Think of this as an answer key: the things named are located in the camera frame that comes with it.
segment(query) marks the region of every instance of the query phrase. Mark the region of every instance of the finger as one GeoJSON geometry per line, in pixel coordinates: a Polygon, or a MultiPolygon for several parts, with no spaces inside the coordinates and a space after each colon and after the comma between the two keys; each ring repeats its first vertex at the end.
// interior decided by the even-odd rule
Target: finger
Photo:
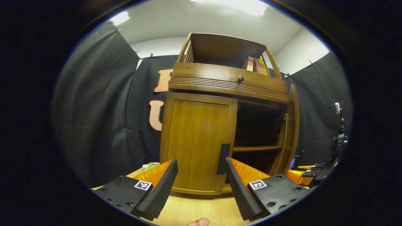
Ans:
{"type": "Polygon", "coordinates": [[[200,218],[199,220],[197,220],[197,223],[200,226],[209,226],[210,221],[206,218],[200,218]]]}
{"type": "Polygon", "coordinates": [[[191,221],[187,226],[200,226],[197,222],[191,221]]]}

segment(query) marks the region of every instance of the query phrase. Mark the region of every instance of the yellow book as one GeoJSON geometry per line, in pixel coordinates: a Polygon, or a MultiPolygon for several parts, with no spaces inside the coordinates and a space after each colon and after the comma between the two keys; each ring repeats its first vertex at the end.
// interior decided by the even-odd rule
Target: yellow book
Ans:
{"type": "Polygon", "coordinates": [[[267,74],[267,68],[265,67],[264,61],[263,61],[262,59],[258,59],[258,61],[259,61],[260,64],[261,64],[261,70],[263,71],[263,74],[264,74],[264,75],[268,75],[268,74],[267,74]]]}

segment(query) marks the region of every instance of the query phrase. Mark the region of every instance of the black fabric backdrop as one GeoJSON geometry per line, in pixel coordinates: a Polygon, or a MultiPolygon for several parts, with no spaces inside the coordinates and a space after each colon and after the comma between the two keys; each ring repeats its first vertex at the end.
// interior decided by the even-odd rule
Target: black fabric backdrop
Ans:
{"type": "MultiPolygon", "coordinates": [[[[165,102],[167,92],[154,92],[159,71],[172,69],[177,55],[139,57],[112,23],[83,40],[64,66],[55,88],[53,123],[64,155],[88,187],[103,185],[142,164],[159,161],[160,131],[149,123],[152,100],[165,102]]],[[[330,52],[290,78],[299,97],[300,164],[330,157],[338,128],[334,103],[339,102],[348,128],[352,103],[346,78],[330,52]]],[[[159,121],[163,123],[163,110],[159,121]]]]}

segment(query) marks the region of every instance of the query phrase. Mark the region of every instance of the book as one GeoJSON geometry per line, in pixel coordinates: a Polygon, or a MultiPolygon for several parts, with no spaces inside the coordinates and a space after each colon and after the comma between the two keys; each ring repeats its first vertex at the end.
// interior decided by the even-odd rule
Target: book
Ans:
{"type": "Polygon", "coordinates": [[[264,61],[262,59],[258,59],[258,61],[260,62],[261,69],[263,70],[263,74],[268,75],[267,74],[267,69],[266,69],[265,64],[264,64],[264,61]]]}
{"type": "Polygon", "coordinates": [[[254,59],[252,57],[248,57],[246,61],[244,62],[242,69],[247,70],[247,71],[252,71],[254,64],[254,59]]]}
{"type": "Polygon", "coordinates": [[[258,58],[254,58],[254,68],[253,68],[254,72],[263,74],[263,70],[261,69],[261,64],[260,61],[258,60],[258,58]]]}

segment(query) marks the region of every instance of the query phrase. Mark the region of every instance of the ceiling light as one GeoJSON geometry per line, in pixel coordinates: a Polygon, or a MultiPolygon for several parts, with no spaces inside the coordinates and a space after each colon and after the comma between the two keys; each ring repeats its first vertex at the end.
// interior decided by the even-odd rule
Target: ceiling light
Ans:
{"type": "Polygon", "coordinates": [[[121,12],[119,14],[117,14],[116,16],[112,17],[112,19],[110,19],[110,21],[113,21],[113,23],[115,25],[119,25],[121,23],[123,23],[124,21],[130,19],[128,17],[128,13],[127,12],[121,12]]]}
{"type": "Polygon", "coordinates": [[[267,5],[258,0],[191,0],[191,2],[215,3],[232,6],[262,16],[267,5]]]}

